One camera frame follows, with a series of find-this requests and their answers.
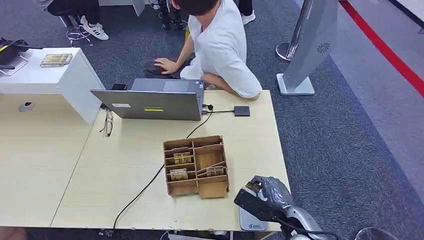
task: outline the light wood desk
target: light wood desk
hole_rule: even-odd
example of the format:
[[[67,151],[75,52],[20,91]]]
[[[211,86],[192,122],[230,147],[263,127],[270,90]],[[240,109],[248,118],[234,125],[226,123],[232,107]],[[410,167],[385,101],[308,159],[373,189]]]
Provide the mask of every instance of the light wood desk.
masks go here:
[[[0,226],[50,226],[90,130],[61,95],[0,94]]]
[[[234,198],[253,176],[274,176],[290,188],[269,91],[263,91],[257,101],[206,91],[204,103],[214,105],[215,111],[250,105],[251,117],[213,114],[192,135],[223,135],[230,181],[227,197],[200,199],[195,194],[172,198],[162,171],[121,216],[117,228],[240,231]],[[99,132],[105,114],[101,111],[97,117],[52,227],[112,228],[118,213],[164,163],[163,141],[184,139],[199,125],[115,115],[112,135],[107,138]],[[268,230],[279,231],[280,226],[270,224]]]

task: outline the gray laptop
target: gray laptop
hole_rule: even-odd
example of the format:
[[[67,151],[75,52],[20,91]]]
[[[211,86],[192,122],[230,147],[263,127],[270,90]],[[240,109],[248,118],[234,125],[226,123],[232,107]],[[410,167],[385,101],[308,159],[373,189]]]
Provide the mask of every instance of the gray laptop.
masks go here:
[[[137,78],[131,90],[91,90],[123,119],[202,119],[202,80]]]

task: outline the blue carpet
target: blue carpet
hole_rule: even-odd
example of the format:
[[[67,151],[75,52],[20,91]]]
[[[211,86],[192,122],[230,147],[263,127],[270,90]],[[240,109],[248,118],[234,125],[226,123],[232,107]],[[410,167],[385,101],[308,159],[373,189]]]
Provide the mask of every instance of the blue carpet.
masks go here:
[[[0,33],[44,47],[67,47],[57,18],[27,6],[24,0],[0,0]],[[353,239],[364,227],[380,227],[399,239],[424,239],[424,207],[386,144],[331,58],[311,75],[314,96],[281,97],[276,74],[286,63],[275,46],[288,41],[299,7],[292,0],[254,1],[257,19],[246,26],[247,65],[264,89],[271,90],[275,118],[291,191],[326,231]],[[184,35],[164,32],[157,11],[136,17],[131,7],[103,7],[109,41],[82,48],[110,88],[131,85],[152,56],[178,56]],[[94,230],[30,229],[30,239],[92,239]],[[159,239],[158,232],[135,231],[127,239]]]

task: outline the speaker grille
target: speaker grille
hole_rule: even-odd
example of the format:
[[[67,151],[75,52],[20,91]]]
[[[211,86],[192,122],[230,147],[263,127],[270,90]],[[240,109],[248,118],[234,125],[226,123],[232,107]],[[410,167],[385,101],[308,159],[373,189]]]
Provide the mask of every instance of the speaker grille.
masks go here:
[[[319,54],[323,54],[327,52],[329,49],[330,49],[330,44],[328,42],[324,42],[318,46],[318,48],[316,49],[316,52]]]

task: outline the white shirt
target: white shirt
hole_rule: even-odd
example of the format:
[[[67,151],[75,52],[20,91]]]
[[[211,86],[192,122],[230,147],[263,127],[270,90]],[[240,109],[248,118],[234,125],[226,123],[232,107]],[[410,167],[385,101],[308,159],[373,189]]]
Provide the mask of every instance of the white shirt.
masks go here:
[[[233,0],[221,0],[215,17],[203,32],[195,16],[188,18],[188,27],[196,57],[181,71],[181,78],[196,80],[203,74],[214,74],[243,98],[259,94],[261,84],[246,66],[246,33]]]

